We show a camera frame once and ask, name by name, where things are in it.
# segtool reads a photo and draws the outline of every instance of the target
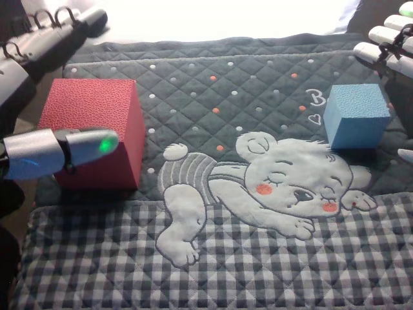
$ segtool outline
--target bear tail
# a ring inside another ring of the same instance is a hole
[[[169,145],[164,153],[163,157],[168,161],[176,161],[183,159],[188,154],[188,147],[182,143]]]

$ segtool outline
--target quilted blanket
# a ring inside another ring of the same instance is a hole
[[[326,144],[331,86],[379,83],[352,56],[360,40],[79,51],[64,77],[137,81],[141,183],[67,195],[42,180],[14,307],[413,307],[413,169],[391,103],[375,152]]]

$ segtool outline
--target box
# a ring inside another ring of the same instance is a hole
[[[119,135],[108,156],[55,174],[68,189],[136,189],[145,142],[145,124],[136,82],[127,79],[55,79],[39,128],[107,127]]]
[[[331,149],[374,149],[390,112],[377,84],[334,85],[323,118]]]

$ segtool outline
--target textured red surface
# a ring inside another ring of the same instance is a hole
[[[119,134],[117,150],[77,173],[57,173],[70,189],[135,189],[139,183],[145,124],[134,80],[55,79],[39,128],[108,127]]]

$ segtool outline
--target blue cube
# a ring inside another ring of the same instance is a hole
[[[334,85],[323,118],[331,149],[374,149],[390,113],[379,85]]]

